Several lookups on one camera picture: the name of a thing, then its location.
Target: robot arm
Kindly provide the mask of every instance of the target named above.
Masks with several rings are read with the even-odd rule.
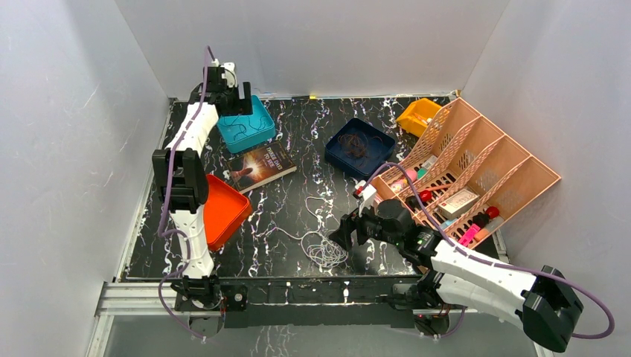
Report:
[[[179,237],[182,261],[188,263],[183,282],[173,288],[187,298],[208,300],[212,293],[214,262],[208,251],[203,220],[204,204],[208,198],[208,182],[201,160],[204,144],[220,115],[250,115],[252,96],[250,84],[243,83],[244,98],[239,98],[234,63],[214,60],[207,68],[206,93],[199,93],[200,83],[192,92],[184,122],[173,140],[153,153],[153,169],[160,200],[164,202],[169,176],[170,151],[179,141],[173,162],[173,181],[169,203],[170,217],[176,228],[186,237]],[[190,254],[185,247],[190,246]]]
[[[349,250],[350,234],[356,231],[360,245],[369,238],[391,243],[415,266],[426,269],[416,285],[393,286],[396,305],[423,309],[442,303],[468,306],[510,322],[542,347],[565,351],[583,311],[571,288],[546,277],[498,268],[495,264],[505,263],[450,245],[439,232],[417,225],[399,200],[380,202],[375,210],[370,185],[359,191],[358,198],[359,208],[342,217],[329,239]],[[563,277],[549,266],[543,271]]]

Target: orange tray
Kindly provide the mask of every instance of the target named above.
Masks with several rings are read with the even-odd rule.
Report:
[[[218,251],[252,213],[250,200],[216,176],[206,175],[208,200],[204,205],[204,227],[208,249]]]

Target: book cover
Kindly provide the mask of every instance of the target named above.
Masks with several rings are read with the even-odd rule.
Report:
[[[232,187],[246,193],[296,171],[292,159],[278,141],[253,149],[227,163]]]

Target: red cap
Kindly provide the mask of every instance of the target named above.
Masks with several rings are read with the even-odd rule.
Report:
[[[487,208],[486,214],[489,216],[490,219],[493,219],[499,216],[499,210],[495,206],[490,206],[489,208]]]
[[[430,199],[432,199],[431,192],[429,192],[428,190],[422,190],[420,192],[420,200],[423,201],[423,203],[429,201]]]

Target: floor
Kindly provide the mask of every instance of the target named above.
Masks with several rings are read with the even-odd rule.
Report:
[[[282,143],[294,159],[298,170],[255,189],[246,195],[254,213],[241,229],[215,254],[217,273],[222,277],[322,277],[347,275],[414,274],[392,246],[384,242],[367,242],[353,247],[348,261],[323,271],[310,263],[298,242],[279,231],[266,235],[278,225],[295,235],[319,230],[327,233],[337,229],[338,218],[356,207],[352,197],[355,180],[324,160],[324,145],[351,118],[360,118],[395,138],[397,145],[391,161],[400,161],[413,147],[417,138],[403,132],[396,117],[415,97],[362,99],[291,99],[264,102],[276,122],[275,140]],[[430,97],[444,105],[447,97]],[[175,103],[165,135],[170,141],[184,120],[185,103]],[[206,173],[224,178],[225,163],[233,158],[219,133],[214,130],[202,153]],[[318,219],[309,215],[304,199],[319,196],[326,202],[309,201]],[[155,280],[173,271],[180,263],[177,239],[157,236],[161,203],[151,187],[141,219],[141,229],[123,272],[125,280]],[[317,236],[307,237],[305,245],[316,242]]]

